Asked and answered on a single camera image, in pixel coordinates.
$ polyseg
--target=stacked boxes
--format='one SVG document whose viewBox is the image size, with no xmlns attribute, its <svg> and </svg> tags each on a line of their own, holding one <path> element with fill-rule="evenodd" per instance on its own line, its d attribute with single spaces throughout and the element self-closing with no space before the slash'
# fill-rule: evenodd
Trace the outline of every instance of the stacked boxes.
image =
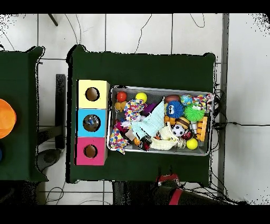
<svg viewBox="0 0 270 224">
<path fill-rule="evenodd" d="M 104 165 L 110 85 L 101 80 L 78 80 L 78 138 L 75 164 Z"/>
</svg>

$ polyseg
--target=pink box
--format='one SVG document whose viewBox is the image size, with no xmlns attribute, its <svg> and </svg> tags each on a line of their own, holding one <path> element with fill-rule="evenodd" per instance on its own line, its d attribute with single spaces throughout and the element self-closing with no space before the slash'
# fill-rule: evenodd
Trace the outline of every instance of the pink box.
<svg viewBox="0 0 270 224">
<path fill-rule="evenodd" d="M 96 156 L 93 158 L 87 157 L 84 153 L 84 149 L 88 145 L 93 145 L 97 151 Z M 106 147 L 106 138 L 78 137 L 77 149 L 75 150 L 77 150 L 77 158 L 74 158 L 76 161 L 75 165 L 103 166 L 108 153 Z"/>
</svg>

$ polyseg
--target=yellow box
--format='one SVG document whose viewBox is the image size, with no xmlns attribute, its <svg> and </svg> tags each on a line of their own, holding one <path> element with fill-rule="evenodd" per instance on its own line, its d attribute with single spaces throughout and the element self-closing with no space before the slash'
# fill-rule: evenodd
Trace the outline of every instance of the yellow box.
<svg viewBox="0 0 270 224">
<path fill-rule="evenodd" d="M 102 80 L 79 80 L 79 108 L 107 109 L 109 101 L 110 84 Z"/>
</svg>

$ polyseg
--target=green spiky ball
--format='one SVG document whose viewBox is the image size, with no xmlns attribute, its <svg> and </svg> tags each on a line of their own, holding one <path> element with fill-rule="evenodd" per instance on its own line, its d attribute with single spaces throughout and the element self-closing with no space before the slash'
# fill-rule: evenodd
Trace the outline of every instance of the green spiky ball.
<svg viewBox="0 0 270 224">
<path fill-rule="evenodd" d="M 192 106 L 194 106 L 195 104 L 190 104 L 188 106 L 186 106 L 184 114 L 186 116 L 186 118 L 191 121 L 191 122 L 198 122 L 199 120 L 201 120 L 205 114 L 205 110 L 196 110 L 193 109 Z"/>
</svg>

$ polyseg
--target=green table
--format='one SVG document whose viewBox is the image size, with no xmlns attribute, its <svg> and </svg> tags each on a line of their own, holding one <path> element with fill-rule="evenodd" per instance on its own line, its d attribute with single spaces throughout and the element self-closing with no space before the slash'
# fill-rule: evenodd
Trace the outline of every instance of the green table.
<svg viewBox="0 0 270 224">
<path fill-rule="evenodd" d="M 15 110 L 12 132 L 0 139 L 3 159 L 0 180 L 47 181 L 35 166 L 37 146 L 37 98 L 35 68 L 43 48 L 27 52 L 0 51 L 0 98 Z"/>
<path fill-rule="evenodd" d="M 201 182 L 208 186 L 209 156 L 180 156 L 127 152 L 125 156 L 108 151 L 104 166 L 75 166 L 76 80 L 106 80 L 111 85 L 137 86 L 213 92 L 215 56 L 147 55 L 87 52 L 75 45 L 67 55 L 69 77 L 67 89 L 67 157 L 66 180 L 155 181 L 159 169 L 170 168 L 180 181 Z"/>
</svg>

